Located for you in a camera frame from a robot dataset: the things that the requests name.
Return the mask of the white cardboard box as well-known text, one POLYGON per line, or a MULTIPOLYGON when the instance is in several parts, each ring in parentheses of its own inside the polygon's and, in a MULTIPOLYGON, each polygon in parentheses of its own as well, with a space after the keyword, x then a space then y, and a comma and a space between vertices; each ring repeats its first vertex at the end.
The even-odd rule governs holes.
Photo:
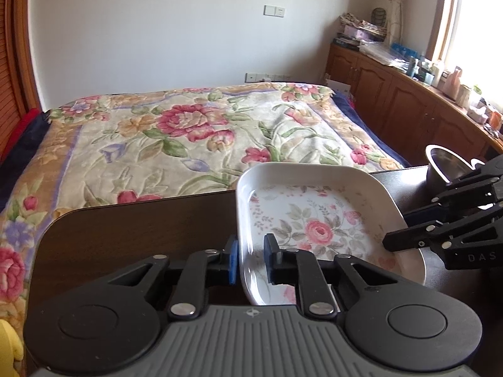
POLYGON ((351 86, 349 84, 334 81, 332 79, 326 80, 327 87, 334 92, 339 92, 341 95, 348 97, 351 94, 351 86))

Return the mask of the floral bedspread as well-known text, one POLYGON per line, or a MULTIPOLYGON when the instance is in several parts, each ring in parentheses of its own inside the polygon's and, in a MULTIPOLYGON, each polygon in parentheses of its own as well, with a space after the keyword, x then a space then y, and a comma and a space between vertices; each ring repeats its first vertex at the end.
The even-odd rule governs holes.
POLYGON ((21 330, 37 244, 61 215, 231 190, 262 162, 406 164, 321 85, 89 96, 42 112, 1 162, 1 318, 21 330))

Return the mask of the small steel bowl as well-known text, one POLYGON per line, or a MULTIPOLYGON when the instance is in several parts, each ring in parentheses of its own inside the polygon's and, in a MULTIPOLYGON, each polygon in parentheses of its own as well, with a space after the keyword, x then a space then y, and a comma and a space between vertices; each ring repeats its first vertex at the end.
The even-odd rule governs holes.
POLYGON ((426 185, 432 195, 443 192, 448 183, 473 170, 469 162, 440 145, 428 145, 425 156, 428 161, 426 185))

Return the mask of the yellow plush toy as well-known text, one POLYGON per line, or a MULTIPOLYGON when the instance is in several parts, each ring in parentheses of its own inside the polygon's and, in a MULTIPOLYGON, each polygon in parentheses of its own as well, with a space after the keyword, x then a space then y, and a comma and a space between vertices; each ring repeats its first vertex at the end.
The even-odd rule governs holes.
POLYGON ((24 346, 14 328, 5 320, 0 324, 0 375, 18 376, 15 365, 24 358, 24 346))

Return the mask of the red cloth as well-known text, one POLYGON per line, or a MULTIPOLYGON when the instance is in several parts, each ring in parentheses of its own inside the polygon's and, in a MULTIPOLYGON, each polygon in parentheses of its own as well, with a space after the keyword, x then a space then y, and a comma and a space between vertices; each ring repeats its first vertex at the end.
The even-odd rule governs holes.
POLYGON ((3 152, 1 154, 1 162, 5 160, 8 154, 12 151, 14 146, 19 141, 21 135, 26 131, 27 127, 35 120, 36 117, 40 116, 42 112, 39 109, 31 109, 17 122, 14 129, 8 136, 8 139, 3 147, 3 152))

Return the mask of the white wall switch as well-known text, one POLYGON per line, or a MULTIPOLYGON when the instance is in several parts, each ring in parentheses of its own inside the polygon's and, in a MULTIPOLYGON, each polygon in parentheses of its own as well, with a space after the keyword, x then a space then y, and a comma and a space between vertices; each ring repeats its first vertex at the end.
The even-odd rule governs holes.
POLYGON ((285 9, 283 7, 265 5, 263 7, 263 15, 283 18, 285 16, 285 9))

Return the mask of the wooden louvered wardrobe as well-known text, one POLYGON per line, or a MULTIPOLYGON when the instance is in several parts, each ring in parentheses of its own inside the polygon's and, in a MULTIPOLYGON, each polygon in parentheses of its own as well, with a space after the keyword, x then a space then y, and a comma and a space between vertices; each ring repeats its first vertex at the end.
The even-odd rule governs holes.
POLYGON ((28 0, 1 0, 1 154, 31 109, 42 107, 31 60, 28 0))

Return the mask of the white wall socket strip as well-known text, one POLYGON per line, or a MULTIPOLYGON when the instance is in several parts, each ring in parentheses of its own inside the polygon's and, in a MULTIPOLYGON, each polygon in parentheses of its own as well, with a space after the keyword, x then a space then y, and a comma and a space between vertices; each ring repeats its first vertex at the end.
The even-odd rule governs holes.
POLYGON ((256 73, 247 72, 245 74, 245 83, 286 83, 291 79, 290 75, 285 74, 273 74, 273 73, 256 73))

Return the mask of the wooden sideboard cabinet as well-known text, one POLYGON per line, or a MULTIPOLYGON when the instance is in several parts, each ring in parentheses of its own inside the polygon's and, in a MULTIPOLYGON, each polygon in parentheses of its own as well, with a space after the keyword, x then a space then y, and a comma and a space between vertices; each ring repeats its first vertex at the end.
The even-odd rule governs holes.
POLYGON ((502 154, 492 137, 438 90, 356 51, 331 44, 326 75, 351 86, 362 121, 413 166, 426 163, 425 148, 441 145, 466 160, 502 154))

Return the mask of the large floral rectangular plate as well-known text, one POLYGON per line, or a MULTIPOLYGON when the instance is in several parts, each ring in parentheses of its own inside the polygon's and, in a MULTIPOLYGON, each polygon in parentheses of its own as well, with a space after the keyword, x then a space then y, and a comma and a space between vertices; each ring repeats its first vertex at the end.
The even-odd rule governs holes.
POLYGON ((235 189, 241 280, 254 305, 289 305, 295 290, 268 280, 263 239, 274 235, 282 249, 311 252, 319 260, 350 254, 424 283, 426 266, 417 249, 387 251, 384 235, 406 228, 388 189, 357 168, 267 162, 249 168, 235 189))

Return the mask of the pink bottle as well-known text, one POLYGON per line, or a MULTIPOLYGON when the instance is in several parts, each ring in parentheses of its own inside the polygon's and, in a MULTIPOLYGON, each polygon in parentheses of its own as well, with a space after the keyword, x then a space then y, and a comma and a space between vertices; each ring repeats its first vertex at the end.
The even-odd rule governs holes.
POLYGON ((454 70, 448 75, 445 84, 443 85, 442 92, 451 100, 455 101, 460 90, 460 78, 462 76, 462 69, 455 66, 454 70))

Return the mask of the stack of books and papers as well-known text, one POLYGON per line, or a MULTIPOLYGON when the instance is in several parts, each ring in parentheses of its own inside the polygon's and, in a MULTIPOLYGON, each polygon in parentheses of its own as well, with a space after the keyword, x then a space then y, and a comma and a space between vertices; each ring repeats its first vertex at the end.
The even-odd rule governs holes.
POLYGON ((358 19, 351 13, 340 15, 338 24, 339 30, 333 38, 333 44, 345 49, 358 51, 362 44, 383 43, 386 39, 385 27, 358 19))

